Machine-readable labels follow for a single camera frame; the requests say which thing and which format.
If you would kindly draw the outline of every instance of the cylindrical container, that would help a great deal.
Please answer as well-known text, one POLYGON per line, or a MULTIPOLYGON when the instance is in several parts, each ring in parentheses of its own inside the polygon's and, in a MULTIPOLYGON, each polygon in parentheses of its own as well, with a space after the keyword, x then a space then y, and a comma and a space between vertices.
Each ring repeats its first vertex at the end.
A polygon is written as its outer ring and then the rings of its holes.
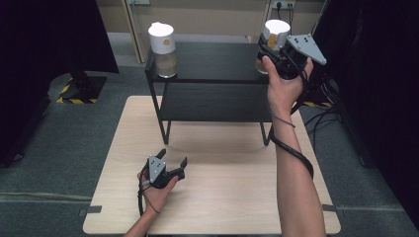
POLYGON ((157 75, 170 78, 178 72, 173 27, 159 22, 148 29, 157 75))
MULTIPOLYGON (((259 44, 265 44, 275 56, 278 56, 280 49, 287 42, 290 29, 290 25, 284 21, 269 20, 265 23, 265 28, 259 38, 259 44)), ((261 58, 256 58, 255 66, 258 71, 267 74, 261 58)))

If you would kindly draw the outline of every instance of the gray floor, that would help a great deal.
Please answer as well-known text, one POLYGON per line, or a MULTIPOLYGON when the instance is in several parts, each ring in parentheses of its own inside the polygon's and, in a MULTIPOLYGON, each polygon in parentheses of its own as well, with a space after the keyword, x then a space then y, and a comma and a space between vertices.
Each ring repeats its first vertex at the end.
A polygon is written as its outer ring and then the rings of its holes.
MULTIPOLYGON (((49 91, 52 102, 27 146, 26 157, 0 169, 0 236, 87 236, 82 230, 85 210, 126 98, 149 94, 143 65, 135 62, 129 35, 110 34, 110 40, 121 73, 89 73, 108 77, 98 102, 56 103, 69 76, 56 78, 49 91)), ((229 40, 246 41, 245 37, 229 40)), ((300 111, 304 120, 323 112, 309 107, 300 111)), ((336 118, 329 115, 325 119, 336 118)), ((342 225, 335 236, 419 236, 379 171, 360 164, 339 120, 315 135, 316 156, 342 225)))

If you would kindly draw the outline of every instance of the electrical outlet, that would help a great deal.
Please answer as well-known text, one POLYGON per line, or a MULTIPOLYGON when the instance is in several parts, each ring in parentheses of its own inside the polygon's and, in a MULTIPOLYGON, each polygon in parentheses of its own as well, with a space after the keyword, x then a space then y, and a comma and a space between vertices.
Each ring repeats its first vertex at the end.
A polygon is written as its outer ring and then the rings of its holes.
POLYGON ((281 2, 280 10, 288 10, 289 8, 295 8, 295 0, 275 0, 272 3, 272 8, 277 9, 278 2, 281 2))

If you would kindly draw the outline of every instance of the white lid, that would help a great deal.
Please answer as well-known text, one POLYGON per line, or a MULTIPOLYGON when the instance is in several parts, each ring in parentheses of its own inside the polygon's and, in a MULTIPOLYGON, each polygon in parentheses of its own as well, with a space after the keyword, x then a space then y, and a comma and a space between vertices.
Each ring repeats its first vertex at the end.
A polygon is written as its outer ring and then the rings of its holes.
POLYGON ((284 21, 269 20, 265 23, 265 28, 262 34, 267 40, 275 37, 275 44, 270 46, 270 48, 273 50, 279 50, 280 47, 283 47, 286 44, 290 29, 290 25, 284 21))
POLYGON ((173 34, 173 32, 172 26, 159 22, 152 23, 151 27, 148 29, 148 33, 154 37, 167 37, 173 34))
POLYGON ((173 27, 159 22, 151 24, 148 29, 151 49, 155 53, 167 54, 176 49, 173 27))

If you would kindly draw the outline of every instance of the black curtain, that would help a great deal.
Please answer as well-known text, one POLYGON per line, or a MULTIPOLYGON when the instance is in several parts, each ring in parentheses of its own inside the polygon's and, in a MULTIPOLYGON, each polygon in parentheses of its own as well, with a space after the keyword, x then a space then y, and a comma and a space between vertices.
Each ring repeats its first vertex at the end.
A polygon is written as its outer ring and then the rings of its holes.
POLYGON ((0 1, 0 163, 22 149, 51 80, 80 71, 119 72, 96 1, 0 1))
POLYGON ((419 228, 419 1, 329 0, 314 37, 349 119, 419 228))

